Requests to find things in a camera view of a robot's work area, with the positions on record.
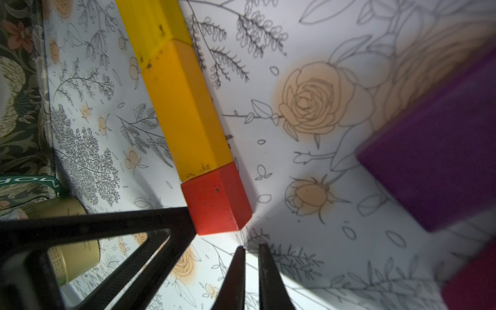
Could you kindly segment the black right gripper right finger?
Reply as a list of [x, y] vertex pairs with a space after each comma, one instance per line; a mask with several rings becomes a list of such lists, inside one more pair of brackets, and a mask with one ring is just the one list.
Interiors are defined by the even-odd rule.
[[260, 309], [295, 310], [267, 244], [258, 248], [258, 272]]

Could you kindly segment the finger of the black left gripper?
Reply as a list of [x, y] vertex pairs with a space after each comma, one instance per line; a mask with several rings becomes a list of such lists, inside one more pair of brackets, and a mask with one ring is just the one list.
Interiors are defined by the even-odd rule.
[[66, 309], [48, 250], [145, 233], [76, 309], [146, 309], [196, 236], [186, 207], [1, 222], [1, 309]]

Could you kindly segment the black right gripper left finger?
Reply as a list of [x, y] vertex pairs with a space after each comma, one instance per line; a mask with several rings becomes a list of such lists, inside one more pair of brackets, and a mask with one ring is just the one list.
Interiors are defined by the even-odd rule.
[[245, 248], [236, 248], [212, 310], [243, 310], [245, 307]]

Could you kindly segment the small red wooden cube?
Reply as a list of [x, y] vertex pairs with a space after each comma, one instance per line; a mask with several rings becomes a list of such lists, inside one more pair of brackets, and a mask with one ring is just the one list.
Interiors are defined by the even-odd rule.
[[181, 185], [196, 233], [240, 231], [253, 215], [242, 180], [231, 162]]

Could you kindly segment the orange-yellow wooden block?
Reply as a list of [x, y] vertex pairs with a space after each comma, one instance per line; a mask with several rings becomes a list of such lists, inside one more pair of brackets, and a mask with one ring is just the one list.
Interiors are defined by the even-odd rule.
[[182, 182], [233, 161], [191, 46], [169, 41], [146, 64], [142, 76]]

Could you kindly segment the magenta wooden block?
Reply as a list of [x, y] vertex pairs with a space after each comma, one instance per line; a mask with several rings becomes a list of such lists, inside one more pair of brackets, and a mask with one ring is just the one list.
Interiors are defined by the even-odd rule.
[[443, 287], [441, 296], [448, 309], [495, 309], [495, 241]]

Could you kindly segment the purple wooden block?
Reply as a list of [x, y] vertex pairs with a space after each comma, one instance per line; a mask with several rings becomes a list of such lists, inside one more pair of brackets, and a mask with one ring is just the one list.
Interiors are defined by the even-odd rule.
[[356, 153], [426, 231], [495, 206], [495, 50], [471, 58]]

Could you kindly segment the yellow wooden block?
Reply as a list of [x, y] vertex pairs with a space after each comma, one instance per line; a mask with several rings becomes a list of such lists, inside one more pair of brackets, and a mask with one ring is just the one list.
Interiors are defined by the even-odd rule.
[[171, 40], [192, 45], [177, 0], [117, 0], [116, 4], [141, 68]]

